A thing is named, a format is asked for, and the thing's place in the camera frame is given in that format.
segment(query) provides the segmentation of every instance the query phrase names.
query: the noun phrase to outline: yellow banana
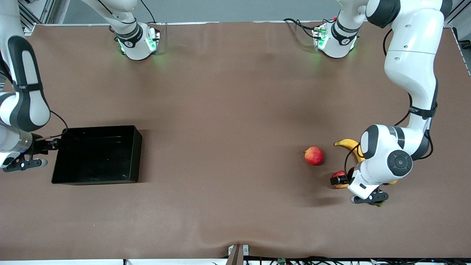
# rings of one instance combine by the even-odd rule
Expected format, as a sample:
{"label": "yellow banana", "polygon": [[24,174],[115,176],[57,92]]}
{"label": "yellow banana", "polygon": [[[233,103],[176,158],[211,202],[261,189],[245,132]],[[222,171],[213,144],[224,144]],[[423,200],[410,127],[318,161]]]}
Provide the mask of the yellow banana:
{"label": "yellow banana", "polygon": [[[341,141],[338,141],[338,142],[334,143],[333,145],[334,146],[342,146],[342,147],[347,148],[348,150],[352,150],[358,145],[358,142],[355,141],[355,140],[352,140],[352,139],[343,139]],[[355,150],[353,150],[353,153],[357,157],[357,161],[359,163],[365,159],[365,158],[362,157],[363,153],[361,152],[361,147],[360,146],[358,146],[358,148],[355,148]]]}

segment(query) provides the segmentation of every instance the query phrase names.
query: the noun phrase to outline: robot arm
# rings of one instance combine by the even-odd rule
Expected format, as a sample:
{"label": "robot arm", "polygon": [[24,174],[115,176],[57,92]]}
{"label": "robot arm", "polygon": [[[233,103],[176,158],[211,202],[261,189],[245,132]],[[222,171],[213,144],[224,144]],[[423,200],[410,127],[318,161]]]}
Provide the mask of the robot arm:
{"label": "robot arm", "polygon": [[382,183],[405,177],[413,161],[429,148],[430,125],[438,91],[433,62],[443,30],[448,0],[370,0],[368,20],[380,27],[391,24],[391,41],[384,70],[405,89],[412,101],[407,127],[372,125],[361,137],[365,161],[358,163],[349,189],[366,199]]}
{"label": "robot arm", "polygon": [[[159,34],[146,24],[137,23],[131,11],[137,0],[83,0],[103,16],[118,36],[121,49],[130,59],[141,60],[157,51]],[[0,70],[12,83],[15,93],[0,91],[0,167],[12,162],[18,169],[45,166],[45,159],[24,160],[26,153],[43,152],[45,141],[30,132],[43,127],[50,119],[44,97],[38,63],[33,48],[21,28],[17,0],[3,0],[0,8]]]}
{"label": "robot arm", "polygon": [[368,0],[336,0],[340,4],[337,19],[327,21],[318,32],[320,40],[315,40],[315,47],[327,56],[342,58],[353,49],[357,33],[366,19],[365,9]]}
{"label": "robot arm", "polygon": [[138,23],[131,11],[137,0],[82,0],[99,13],[111,26],[121,49],[132,60],[143,60],[157,52],[159,32]]}
{"label": "robot arm", "polygon": [[5,0],[0,10],[2,70],[11,72],[15,93],[0,92],[0,118],[26,132],[43,127],[50,118],[34,51],[24,38],[18,2]]}
{"label": "robot arm", "polygon": [[31,131],[50,118],[34,51],[24,38],[17,0],[0,8],[0,69],[14,93],[0,91],[0,167],[5,168],[31,146]]}

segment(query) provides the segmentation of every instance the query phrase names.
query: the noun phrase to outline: black strap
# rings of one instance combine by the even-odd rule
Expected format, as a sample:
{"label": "black strap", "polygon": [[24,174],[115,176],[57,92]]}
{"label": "black strap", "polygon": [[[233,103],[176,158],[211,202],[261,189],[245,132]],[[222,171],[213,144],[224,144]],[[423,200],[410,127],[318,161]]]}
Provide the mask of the black strap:
{"label": "black strap", "polygon": [[348,33],[357,33],[357,32],[360,30],[360,28],[361,28],[361,26],[360,26],[360,28],[357,28],[357,29],[349,29],[349,28],[344,27],[342,24],[340,24],[339,19],[337,19],[336,22],[337,22],[337,26],[338,26],[341,30],[343,30],[343,31],[345,31],[345,32],[348,32]]}
{"label": "black strap", "polygon": [[409,107],[409,113],[421,116],[424,119],[428,119],[435,116],[435,112],[437,111],[438,106],[439,106],[438,103],[435,102],[435,107],[433,109],[426,110],[426,109],[416,108],[411,105]]}
{"label": "black strap", "polygon": [[338,40],[341,46],[349,45],[356,36],[356,34],[350,37],[343,36],[335,29],[335,25],[332,25],[332,37]]}
{"label": "black strap", "polygon": [[13,89],[16,92],[20,92],[20,91],[30,92],[30,91],[42,90],[42,83],[39,82],[37,84],[28,84],[28,85],[17,85],[14,83]]}

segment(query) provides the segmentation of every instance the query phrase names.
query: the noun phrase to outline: black tray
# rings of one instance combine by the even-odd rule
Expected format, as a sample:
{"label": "black tray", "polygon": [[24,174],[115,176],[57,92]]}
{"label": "black tray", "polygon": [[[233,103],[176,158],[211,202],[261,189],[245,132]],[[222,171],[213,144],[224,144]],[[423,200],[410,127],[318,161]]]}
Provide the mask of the black tray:
{"label": "black tray", "polygon": [[62,136],[53,184],[137,182],[142,135],[135,126],[69,128]]}

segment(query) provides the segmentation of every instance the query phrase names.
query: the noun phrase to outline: red apple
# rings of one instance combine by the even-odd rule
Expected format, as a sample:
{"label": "red apple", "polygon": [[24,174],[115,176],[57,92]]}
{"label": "red apple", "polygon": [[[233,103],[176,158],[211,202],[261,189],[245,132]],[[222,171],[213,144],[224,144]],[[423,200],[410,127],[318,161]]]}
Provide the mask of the red apple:
{"label": "red apple", "polygon": [[[340,176],[345,176],[345,171],[341,170],[341,171],[338,171],[338,172],[335,172],[333,175],[332,175],[332,178],[336,178],[336,177],[340,177]],[[336,184],[334,185],[334,187],[336,189],[345,189],[347,188],[349,185],[348,184]]]}
{"label": "red apple", "polygon": [[324,152],[319,147],[310,147],[308,150],[304,151],[304,159],[313,165],[318,166],[324,161]]}

